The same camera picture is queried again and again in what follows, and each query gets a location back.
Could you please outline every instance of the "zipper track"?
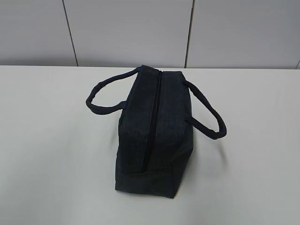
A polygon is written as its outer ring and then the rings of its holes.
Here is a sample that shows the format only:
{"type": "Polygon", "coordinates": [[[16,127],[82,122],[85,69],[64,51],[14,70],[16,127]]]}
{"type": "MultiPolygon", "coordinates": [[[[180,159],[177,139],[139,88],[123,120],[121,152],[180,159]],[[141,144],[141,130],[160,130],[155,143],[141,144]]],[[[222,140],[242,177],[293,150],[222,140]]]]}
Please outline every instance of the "zipper track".
{"type": "Polygon", "coordinates": [[[159,71],[158,78],[157,78],[157,88],[156,88],[156,94],[155,94],[155,102],[152,110],[151,115],[151,123],[150,123],[150,129],[149,129],[149,137],[148,137],[148,143],[146,146],[146,151],[142,163],[142,172],[145,172],[148,163],[151,157],[151,154],[154,150],[154,144],[155,144],[155,138],[156,138],[156,131],[158,126],[158,110],[159,110],[159,104],[160,104],[160,92],[161,92],[161,78],[162,78],[163,72],[159,71]]]}

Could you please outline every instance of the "navy bag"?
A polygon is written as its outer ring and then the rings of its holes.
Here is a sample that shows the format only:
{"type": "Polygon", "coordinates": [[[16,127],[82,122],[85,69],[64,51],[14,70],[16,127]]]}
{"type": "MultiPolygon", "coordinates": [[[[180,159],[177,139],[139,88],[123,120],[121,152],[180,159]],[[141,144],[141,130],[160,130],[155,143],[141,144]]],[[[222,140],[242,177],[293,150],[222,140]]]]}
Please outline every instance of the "navy bag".
{"type": "Polygon", "coordinates": [[[193,151],[193,126],[212,139],[226,135],[226,126],[205,96],[180,71],[140,66],[94,87],[86,100],[93,113],[122,109],[116,159],[116,190],[174,198],[193,151]],[[113,107],[92,104],[107,84],[137,74],[126,101],[113,107]],[[216,117],[219,131],[192,117],[189,89],[216,117]]]}

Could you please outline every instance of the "panel seam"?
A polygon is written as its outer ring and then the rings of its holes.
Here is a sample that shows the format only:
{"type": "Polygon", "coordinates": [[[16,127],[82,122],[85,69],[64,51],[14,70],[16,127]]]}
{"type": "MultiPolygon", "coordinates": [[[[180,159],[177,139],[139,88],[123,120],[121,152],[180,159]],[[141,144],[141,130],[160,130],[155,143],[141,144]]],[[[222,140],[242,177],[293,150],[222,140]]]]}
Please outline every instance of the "panel seam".
{"type": "Polygon", "coordinates": [[[194,16],[194,8],[195,8],[195,0],[193,0],[191,17],[190,17],[190,21],[189,21],[188,36],[187,36],[187,50],[186,50],[186,58],[185,58],[185,62],[184,62],[184,68],[187,68],[187,63],[188,63],[188,51],[189,51],[189,42],[190,42],[190,37],[191,37],[191,29],[192,29],[193,16],[194,16]]]}
{"type": "Polygon", "coordinates": [[[300,60],[299,60],[298,64],[296,65],[296,68],[295,68],[295,69],[298,69],[299,64],[300,64],[300,60]]]}
{"type": "Polygon", "coordinates": [[[70,34],[72,48],[73,48],[73,52],[74,52],[74,56],[75,56],[75,60],[76,60],[76,65],[78,66],[77,55],[76,55],[76,51],[75,51],[75,47],[74,47],[74,42],[73,42],[73,38],[72,38],[72,33],[71,33],[71,29],[70,29],[70,24],[69,24],[69,20],[68,20],[68,16],[67,16],[67,11],[66,11],[66,6],[65,6],[65,1],[64,0],[62,0],[62,5],[63,5],[64,11],[65,11],[65,16],[66,16],[66,21],[67,21],[67,27],[69,29],[69,34],[70,34]]]}

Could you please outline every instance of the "black handle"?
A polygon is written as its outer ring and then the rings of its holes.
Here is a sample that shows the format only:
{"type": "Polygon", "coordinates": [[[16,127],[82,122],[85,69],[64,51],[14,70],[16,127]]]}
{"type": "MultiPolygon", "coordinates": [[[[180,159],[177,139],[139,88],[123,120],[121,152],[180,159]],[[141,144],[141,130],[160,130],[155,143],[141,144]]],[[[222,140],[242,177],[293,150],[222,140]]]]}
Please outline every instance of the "black handle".
{"type": "Polygon", "coordinates": [[[195,85],[193,85],[191,82],[186,80],[183,81],[183,84],[189,87],[189,89],[196,96],[196,98],[202,102],[202,104],[214,115],[214,117],[216,117],[217,123],[219,125],[219,131],[215,132],[207,128],[192,116],[186,116],[185,121],[193,125],[196,129],[200,130],[202,133],[204,133],[206,136],[210,137],[211,139],[216,140],[218,138],[224,137],[227,134],[227,129],[221,116],[217,113],[216,110],[214,110],[211,107],[206,97],[199,91],[199,89],[195,85]]]}
{"type": "Polygon", "coordinates": [[[130,77],[134,74],[136,74],[137,72],[140,71],[140,67],[137,67],[136,69],[130,71],[130,72],[127,72],[127,73],[124,73],[124,74],[121,74],[121,75],[117,75],[117,76],[113,76],[111,78],[108,78],[107,80],[105,81],[102,81],[100,83],[98,83],[92,90],[92,92],[90,93],[90,96],[86,99],[85,103],[86,105],[89,107],[89,109],[91,109],[91,111],[95,114],[98,114],[98,115],[106,115],[106,114],[110,114],[110,113],[113,113],[117,110],[120,110],[120,109],[126,109],[126,106],[127,106],[127,101],[122,101],[120,102],[119,104],[115,105],[115,106],[112,106],[112,107],[103,107],[103,106],[97,106],[97,105],[94,105],[92,104],[92,100],[93,98],[96,96],[96,94],[106,85],[108,85],[109,83],[112,83],[114,81],[117,81],[117,80],[121,80],[121,79],[125,79],[127,77],[130,77]]]}

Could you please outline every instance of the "bag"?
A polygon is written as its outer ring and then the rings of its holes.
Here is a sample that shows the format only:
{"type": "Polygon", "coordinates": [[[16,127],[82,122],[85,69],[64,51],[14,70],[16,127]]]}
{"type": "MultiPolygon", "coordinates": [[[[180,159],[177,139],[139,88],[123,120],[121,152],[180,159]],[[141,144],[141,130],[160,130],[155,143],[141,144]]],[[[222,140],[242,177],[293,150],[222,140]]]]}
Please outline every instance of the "bag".
{"type": "Polygon", "coordinates": [[[100,82],[86,105],[99,115],[122,109],[115,174],[115,189],[119,191],[174,198],[193,151],[193,126],[212,139],[226,135],[220,115],[180,71],[162,72],[142,65],[100,82]],[[126,101],[113,107],[91,103],[104,86],[136,73],[126,101]],[[218,132],[192,117],[189,89],[216,117],[218,132]]]}

